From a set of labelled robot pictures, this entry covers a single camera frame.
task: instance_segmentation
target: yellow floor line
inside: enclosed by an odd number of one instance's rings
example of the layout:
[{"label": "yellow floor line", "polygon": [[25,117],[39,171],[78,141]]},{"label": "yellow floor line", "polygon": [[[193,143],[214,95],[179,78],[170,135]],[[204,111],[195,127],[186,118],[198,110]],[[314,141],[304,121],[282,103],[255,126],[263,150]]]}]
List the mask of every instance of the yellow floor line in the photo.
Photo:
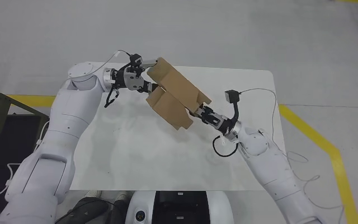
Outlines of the yellow floor line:
[{"label": "yellow floor line", "polygon": [[50,108],[56,96],[7,95],[27,106],[44,106]]},{"label": "yellow floor line", "polygon": [[[51,107],[55,96],[27,96],[27,95],[8,95],[9,97],[32,107]],[[317,146],[324,150],[331,158],[336,182],[340,191],[342,203],[345,205],[347,224],[356,223],[358,213],[354,203],[352,191],[349,185],[341,153],[331,142],[326,140],[316,130],[310,127],[304,120],[299,118],[287,106],[279,105],[280,114],[298,128],[303,134],[311,139]]]},{"label": "yellow floor line", "polygon": [[342,203],[345,206],[347,224],[357,223],[358,213],[354,204],[352,191],[349,185],[343,159],[338,148],[331,142],[320,135],[316,130],[309,126],[304,120],[299,118],[287,106],[279,105],[280,114],[291,124],[298,128],[303,134],[311,139],[317,146],[326,152],[331,158],[333,172],[335,173],[336,182],[340,191]]},{"label": "yellow floor line", "polygon": [[339,2],[351,2],[351,3],[358,3],[358,0],[338,0]]}]

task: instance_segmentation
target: white tabletop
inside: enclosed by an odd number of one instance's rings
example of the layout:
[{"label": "white tabletop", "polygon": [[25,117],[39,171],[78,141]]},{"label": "white tabletop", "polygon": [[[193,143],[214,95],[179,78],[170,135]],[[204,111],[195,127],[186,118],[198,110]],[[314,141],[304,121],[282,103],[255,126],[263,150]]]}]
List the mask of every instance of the white tabletop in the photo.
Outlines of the white tabletop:
[{"label": "white tabletop", "polygon": [[[108,67],[121,65],[109,63]],[[257,87],[275,91],[269,71],[175,68],[212,99],[209,106],[215,112],[229,118],[234,110],[226,102],[224,91]],[[143,77],[151,80],[146,74]],[[229,158],[214,153],[211,142],[218,131],[196,118],[188,130],[176,131],[150,108],[145,101],[147,96],[120,90],[118,99],[105,109],[107,94],[103,94],[97,114],[74,154],[72,190],[263,190],[240,153]],[[274,138],[285,151],[275,106]],[[268,91],[243,93],[239,120],[271,135],[273,107],[274,96]],[[234,145],[227,143],[220,148],[221,153],[228,153]]]}]

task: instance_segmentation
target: gray floor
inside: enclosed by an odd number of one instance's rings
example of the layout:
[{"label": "gray floor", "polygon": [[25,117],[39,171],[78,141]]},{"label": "gray floor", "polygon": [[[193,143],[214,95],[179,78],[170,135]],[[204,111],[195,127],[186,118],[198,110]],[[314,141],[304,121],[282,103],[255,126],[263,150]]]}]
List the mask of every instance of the gray floor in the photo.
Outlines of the gray floor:
[{"label": "gray floor", "polygon": [[[3,0],[0,92],[55,95],[73,64],[115,49],[179,66],[269,70],[279,103],[300,105],[289,107],[341,150],[357,203],[357,41],[358,4],[328,0]],[[286,149],[310,159],[294,170],[321,174],[310,197],[340,204],[327,154],[284,118],[282,128]],[[265,194],[228,193],[236,223],[282,223]],[[336,223],[339,211],[321,212]]]}]

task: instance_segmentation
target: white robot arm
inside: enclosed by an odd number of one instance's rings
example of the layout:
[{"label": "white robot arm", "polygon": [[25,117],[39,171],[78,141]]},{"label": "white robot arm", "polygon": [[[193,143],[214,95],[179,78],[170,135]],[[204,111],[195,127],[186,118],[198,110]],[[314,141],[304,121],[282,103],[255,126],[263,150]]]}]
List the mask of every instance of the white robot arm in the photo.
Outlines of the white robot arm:
[{"label": "white robot arm", "polygon": [[143,80],[141,72],[155,65],[137,55],[120,70],[81,63],[70,69],[68,80],[51,107],[48,131],[37,150],[23,160],[5,198],[9,202],[0,223],[49,224],[55,222],[74,177],[73,154],[82,133],[94,118],[103,92],[114,87],[151,92],[157,85]]},{"label": "white robot arm", "polygon": [[246,127],[238,121],[237,102],[240,93],[234,90],[225,93],[227,101],[234,105],[235,115],[232,119],[213,112],[207,106],[199,108],[194,116],[198,116],[204,123],[221,131],[229,141],[237,144],[236,149],[257,181],[276,202],[288,224],[326,224],[296,183],[283,152],[263,130]]},{"label": "white robot arm", "polygon": [[[6,192],[9,202],[0,214],[0,223],[49,224],[55,222],[57,204],[61,203],[74,177],[73,155],[78,140],[94,118],[103,92],[109,97],[120,88],[152,92],[158,85],[141,77],[156,61],[143,62],[130,55],[130,63],[119,70],[96,68],[82,63],[70,69],[68,80],[58,92],[51,108],[48,131],[38,149],[26,158]],[[210,124],[231,142],[239,142],[239,150],[258,182],[272,196],[289,224],[325,223],[296,184],[286,157],[264,132],[238,122],[238,92],[227,91],[234,103],[235,116],[228,119],[201,106],[194,116]]]}]

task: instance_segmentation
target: cardboard box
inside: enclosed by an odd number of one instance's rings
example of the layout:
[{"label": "cardboard box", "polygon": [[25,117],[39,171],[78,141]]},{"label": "cardboard box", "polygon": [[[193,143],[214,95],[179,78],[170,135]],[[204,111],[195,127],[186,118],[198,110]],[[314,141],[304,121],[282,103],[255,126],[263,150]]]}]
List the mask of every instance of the cardboard box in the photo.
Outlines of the cardboard box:
[{"label": "cardboard box", "polygon": [[163,58],[147,74],[160,86],[147,98],[148,104],[175,129],[188,129],[192,120],[185,108],[194,113],[211,100]]}]

